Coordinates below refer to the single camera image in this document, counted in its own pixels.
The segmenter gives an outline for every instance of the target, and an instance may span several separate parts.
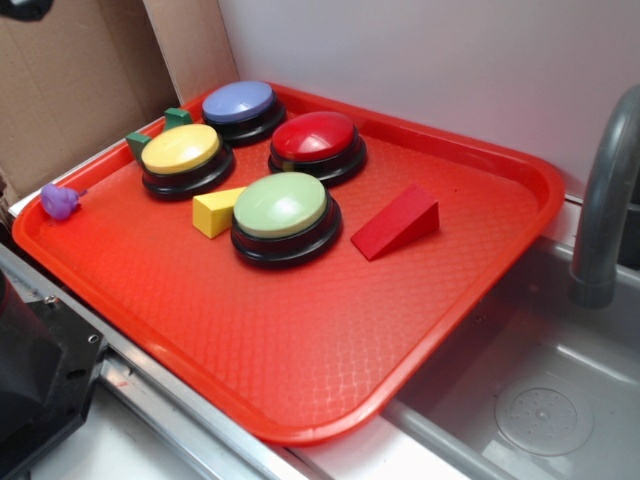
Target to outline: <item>red wedge block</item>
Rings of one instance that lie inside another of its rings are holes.
[[[440,227],[438,201],[414,184],[358,230],[351,241],[374,260]]]

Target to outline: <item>white wall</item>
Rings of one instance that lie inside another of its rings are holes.
[[[243,79],[539,156],[582,195],[640,83],[638,0],[219,0]]]

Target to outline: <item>red button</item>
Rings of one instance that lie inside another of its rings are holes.
[[[280,125],[273,134],[272,146],[282,158],[312,162],[342,152],[353,141],[353,134],[353,123],[346,115],[306,113]]]

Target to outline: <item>sink basin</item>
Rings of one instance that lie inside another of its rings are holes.
[[[538,240],[384,415],[472,478],[637,478],[640,277],[583,309],[571,253]]]

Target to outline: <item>cardboard box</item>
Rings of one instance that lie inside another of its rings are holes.
[[[166,108],[237,79],[215,1],[59,0],[40,22],[0,18],[0,44],[0,219]]]

